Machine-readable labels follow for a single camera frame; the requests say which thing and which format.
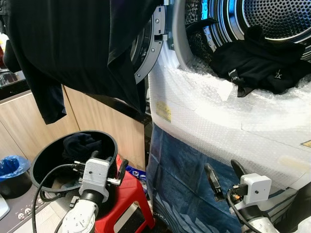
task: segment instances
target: blue cloth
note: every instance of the blue cloth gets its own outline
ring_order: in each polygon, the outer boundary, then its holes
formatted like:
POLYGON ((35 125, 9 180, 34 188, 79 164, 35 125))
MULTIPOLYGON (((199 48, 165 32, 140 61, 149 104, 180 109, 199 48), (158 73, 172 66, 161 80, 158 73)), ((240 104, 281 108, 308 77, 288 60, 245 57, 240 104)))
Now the blue cloth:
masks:
POLYGON ((154 125, 147 166, 147 187, 154 215, 173 233, 240 233, 241 225, 225 201, 216 202, 204 171, 210 163, 223 191, 239 183, 222 164, 154 125))
POLYGON ((22 156, 12 155, 0 161, 0 182, 19 176, 30 168, 30 161, 22 156))

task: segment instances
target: blue plastic bag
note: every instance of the blue plastic bag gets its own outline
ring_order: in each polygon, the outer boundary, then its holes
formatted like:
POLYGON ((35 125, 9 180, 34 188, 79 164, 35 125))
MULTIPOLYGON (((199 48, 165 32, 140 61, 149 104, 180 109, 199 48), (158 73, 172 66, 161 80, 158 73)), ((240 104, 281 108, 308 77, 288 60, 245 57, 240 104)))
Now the blue plastic bag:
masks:
POLYGON ((0 182, 19 176, 30 168, 30 161, 22 156, 12 155, 0 161, 0 182))

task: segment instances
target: black bin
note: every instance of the black bin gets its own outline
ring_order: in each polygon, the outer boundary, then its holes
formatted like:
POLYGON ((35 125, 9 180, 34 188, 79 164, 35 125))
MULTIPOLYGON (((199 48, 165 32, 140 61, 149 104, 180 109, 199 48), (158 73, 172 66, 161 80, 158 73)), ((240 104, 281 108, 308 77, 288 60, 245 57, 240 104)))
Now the black bin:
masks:
MULTIPOLYGON (((118 154, 118 145, 115 139, 107 133, 101 131, 79 131, 79 133, 87 133, 92 136, 95 140, 101 140, 103 146, 103 157, 99 157, 100 159, 107 159, 108 157, 113 158, 113 163, 109 168, 108 177, 115 178, 117 175, 117 164, 116 164, 116 156, 118 154)), ((39 184, 42 182, 44 177, 55 167, 65 164, 62 153, 64 151, 63 141, 65 138, 72 136, 75 133, 68 134, 63 136, 54 142, 47 145, 34 159, 32 166, 30 168, 30 176, 33 184, 39 187, 39 184)), ((49 179, 45 181, 42 186, 42 191, 48 193, 76 193, 77 189, 80 188, 80 185, 76 185, 69 188, 60 188, 60 189, 52 189, 52 184, 56 177, 71 177, 71 178, 79 178, 79 175, 74 172, 70 168, 61 169, 59 172, 56 172, 54 175, 52 174, 49 179)), ((109 192, 108 201, 103 203, 102 206, 99 206, 99 214, 98 217, 103 216, 105 213, 109 212, 109 210, 113 207, 115 201, 115 187, 113 185, 106 185, 106 189, 109 192)))

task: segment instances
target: hanging black cloth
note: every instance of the hanging black cloth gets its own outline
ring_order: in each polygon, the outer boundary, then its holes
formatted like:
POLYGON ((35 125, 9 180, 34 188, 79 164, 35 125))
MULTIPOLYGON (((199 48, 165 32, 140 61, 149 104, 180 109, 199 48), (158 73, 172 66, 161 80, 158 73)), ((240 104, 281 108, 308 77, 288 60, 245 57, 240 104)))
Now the hanging black cloth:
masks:
POLYGON ((280 94, 311 73, 311 64, 300 59, 304 51, 301 44, 271 43, 260 26, 253 26, 244 40, 216 49, 210 66, 221 78, 239 86, 238 97, 257 88, 280 94))
POLYGON ((158 0, 1 0, 1 22, 47 124, 66 115, 61 84, 140 113, 130 46, 158 0))

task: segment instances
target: sticker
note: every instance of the sticker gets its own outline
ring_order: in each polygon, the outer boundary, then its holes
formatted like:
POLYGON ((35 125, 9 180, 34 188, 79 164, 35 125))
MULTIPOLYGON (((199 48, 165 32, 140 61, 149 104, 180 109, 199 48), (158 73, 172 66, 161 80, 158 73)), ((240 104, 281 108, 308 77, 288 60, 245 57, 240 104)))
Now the sticker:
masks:
POLYGON ((227 101, 230 93, 233 89, 233 83, 223 80, 218 87, 217 94, 220 96, 222 101, 227 101))
POLYGON ((162 117, 163 119, 167 120, 168 122, 171 122, 172 119, 171 109, 165 102, 158 101, 156 103, 156 114, 162 117))
POLYGON ((307 141, 307 142, 304 142, 304 143, 301 143, 302 146, 305 146, 305 147, 310 147, 311 148, 311 140, 307 141))

